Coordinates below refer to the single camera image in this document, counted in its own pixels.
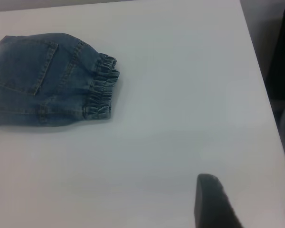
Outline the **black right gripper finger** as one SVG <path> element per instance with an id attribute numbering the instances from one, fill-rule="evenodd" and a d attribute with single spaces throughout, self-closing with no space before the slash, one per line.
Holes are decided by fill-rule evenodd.
<path id="1" fill-rule="evenodd" d="M 211 174 L 197 176 L 195 206 L 197 228 L 241 228 L 219 179 Z"/>

